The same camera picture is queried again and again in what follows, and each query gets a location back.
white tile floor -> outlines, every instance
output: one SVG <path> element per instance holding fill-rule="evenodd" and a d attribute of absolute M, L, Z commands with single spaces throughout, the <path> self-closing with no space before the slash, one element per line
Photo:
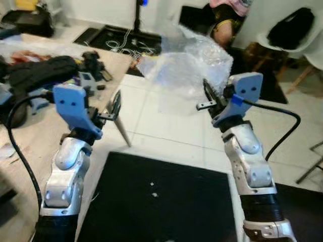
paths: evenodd
<path fill-rule="evenodd" d="M 66 30 L 60 34 L 65 40 L 72 41 L 76 32 L 84 28 L 86 27 L 78 26 L 70 35 Z M 284 92 L 301 72 L 302 69 L 288 69 L 280 83 Z M 132 141 L 132 147 L 126 146 L 115 125 L 110 123 L 104 127 L 105 135 L 95 144 L 94 149 L 105 148 L 227 173 L 238 237 L 241 241 L 243 213 L 240 200 L 232 178 L 230 162 L 224 153 L 221 132 L 212 127 L 207 111 L 197 113 L 194 101 L 183 100 L 144 78 L 126 75 L 120 89 L 123 98 L 120 117 Z M 323 83 L 312 76 L 287 96 L 289 104 L 262 100 L 259 103 L 286 108 L 302 117 L 301 126 L 270 159 L 275 181 L 321 191 L 323 173 L 320 170 L 313 172 L 301 185 L 295 184 L 295 180 L 319 159 L 317 154 L 308 149 L 323 140 L 323 99 L 316 96 L 323 96 Z M 246 118 L 252 122 L 265 153 L 294 123 L 293 118 L 287 115 L 254 107 Z"/>

chair leg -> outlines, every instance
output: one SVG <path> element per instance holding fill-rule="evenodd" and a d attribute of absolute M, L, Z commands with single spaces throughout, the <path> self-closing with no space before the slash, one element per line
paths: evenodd
<path fill-rule="evenodd" d="M 283 60 L 283 64 L 282 67 L 280 68 L 278 74 L 277 74 L 277 80 L 278 82 L 280 82 L 283 78 L 283 75 L 285 73 L 285 71 L 287 70 L 287 60 L 288 60 L 288 54 L 284 56 L 284 60 Z"/>
<path fill-rule="evenodd" d="M 107 104 L 107 110 L 108 110 L 109 113 L 111 113 L 111 111 L 112 111 L 112 102 L 109 102 Z M 121 122 L 120 117 L 117 117 L 117 119 L 115 120 L 115 124 L 116 124 L 120 134 L 122 135 L 122 137 L 126 141 L 127 145 L 129 147 L 131 147 L 131 141 L 130 141 L 130 139 L 128 137 L 128 133 L 127 133 L 125 127 L 123 126 L 123 123 Z"/>
<path fill-rule="evenodd" d="M 254 66 L 252 71 L 257 72 L 259 68 L 264 64 L 264 62 L 270 57 L 271 54 L 272 54 L 272 51 L 269 50 L 267 54 Z"/>
<path fill-rule="evenodd" d="M 320 167 L 320 164 L 323 162 L 323 158 L 321 158 L 314 166 L 312 166 L 307 172 L 305 172 L 304 175 L 302 175 L 297 181 L 296 183 L 297 184 L 300 184 L 302 181 L 304 181 L 305 178 L 308 177 L 308 175 L 310 175 L 314 170 L 315 168 L 319 168 L 322 170 L 322 168 Z"/>
<path fill-rule="evenodd" d="M 292 87 L 287 91 L 286 94 L 291 94 L 293 91 L 295 91 L 296 87 L 307 77 L 308 74 L 310 74 L 313 71 L 314 67 L 312 65 L 308 66 L 303 73 L 296 79 L 296 81 L 293 83 Z"/>

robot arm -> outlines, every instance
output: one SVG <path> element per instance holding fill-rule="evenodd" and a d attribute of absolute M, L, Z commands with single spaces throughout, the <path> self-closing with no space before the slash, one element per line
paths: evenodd
<path fill-rule="evenodd" d="M 121 108 L 118 92 L 112 102 L 112 112 L 100 114 L 96 108 L 88 106 L 85 90 L 74 85 L 55 86 L 53 100 L 71 132 L 62 136 L 61 146 L 52 161 L 32 239 L 36 242 L 75 240 L 91 146 L 102 137 L 105 121 L 114 121 Z"/>
<path fill-rule="evenodd" d="M 252 241 L 296 242 L 290 222 L 284 218 L 276 197 L 276 186 L 269 163 L 263 156 L 262 145 L 255 136 L 250 122 L 243 117 L 250 105 L 242 98 L 256 102 L 260 96 L 262 74 L 244 73 L 232 76 L 231 82 L 218 97 L 204 81 L 208 103 L 197 109 L 208 109 L 212 124 L 220 128 L 225 152 L 231 162 L 233 176 L 241 199 L 245 220 L 243 229 Z"/>

white wall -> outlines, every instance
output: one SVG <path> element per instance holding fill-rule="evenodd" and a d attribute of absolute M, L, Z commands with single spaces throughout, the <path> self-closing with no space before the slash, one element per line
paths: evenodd
<path fill-rule="evenodd" d="M 65 13 L 73 19 L 116 25 L 133 26 L 136 0 L 61 0 Z M 149 0 L 141 8 L 142 28 L 158 32 L 165 19 L 178 21 L 182 5 L 203 7 L 208 0 Z"/>
<path fill-rule="evenodd" d="M 136 0 L 61 0 L 68 17 L 131 28 Z M 208 0 L 149 0 L 141 8 L 142 28 L 158 32 L 166 19 L 177 23 L 183 5 L 202 8 Z M 323 0 L 254 0 L 248 18 L 237 36 L 234 46 L 245 48 L 256 40 L 258 32 L 272 27 L 296 9 L 308 6 L 323 8 Z"/>

person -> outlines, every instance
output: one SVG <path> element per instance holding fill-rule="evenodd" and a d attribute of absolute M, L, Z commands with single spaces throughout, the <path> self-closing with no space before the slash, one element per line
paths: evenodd
<path fill-rule="evenodd" d="M 216 22 L 210 32 L 211 38 L 227 48 L 239 32 L 253 0 L 210 0 L 209 6 Z"/>

